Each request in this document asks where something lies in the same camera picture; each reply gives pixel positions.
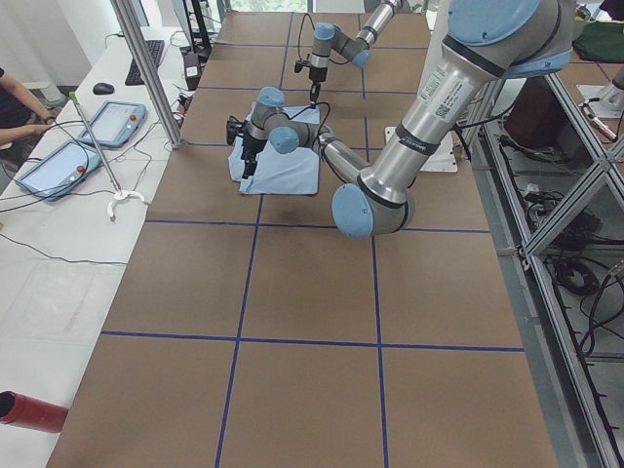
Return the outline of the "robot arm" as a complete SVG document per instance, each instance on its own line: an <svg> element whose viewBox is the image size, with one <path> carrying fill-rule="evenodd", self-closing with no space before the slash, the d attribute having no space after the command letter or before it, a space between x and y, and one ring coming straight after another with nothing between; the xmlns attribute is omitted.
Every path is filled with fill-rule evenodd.
<svg viewBox="0 0 624 468"><path fill-rule="evenodd" d="M309 98L312 104L318 101L321 85L327 79L331 53L337 52L347 63L364 68L370 60L371 47L385 26L405 4L406 1L381 1L354 38L333 23L318 22L313 27L312 52L306 59L299 59L295 63L296 73L303 67L309 69L308 78L311 81Z"/></svg>
<svg viewBox="0 0 624 468"><path fill-rule="evenodd" d="M227 140L243 139L243 176L271 143L280 153L314 150L343 180L332 217L345 235L363 238L401 230L415 212L410 187L460 114L491 81L543 76L571 56L572 1L452 1L441 56L377 159L369 164L324 124L296 122L284 94L263 88L248 120L230 118Z"/></svg>

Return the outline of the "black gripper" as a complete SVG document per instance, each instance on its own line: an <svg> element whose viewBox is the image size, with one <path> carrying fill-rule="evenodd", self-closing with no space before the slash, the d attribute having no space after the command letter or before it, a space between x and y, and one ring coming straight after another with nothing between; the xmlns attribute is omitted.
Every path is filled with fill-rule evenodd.
<svg viewBox="0 0 624 468"><path fill-rule="evenodd" d="M256 126L246 126L243 130L243 154L244 171L243 179L254 175L256 170L256 155L261 152L266 144L264 130L259 130Z"/></svg>
<svg viewBox="0 0 624 468"><path fill-rule="evenodd" d="M321 87L322 87L321 84L327 80L327 76L328 76L328 68L326 66L324 67L310 66L309 67L308 78L312 82L312 86L309 92L310 104L316 104L316 102L318 101L319 95L321 92Z"/></svg>

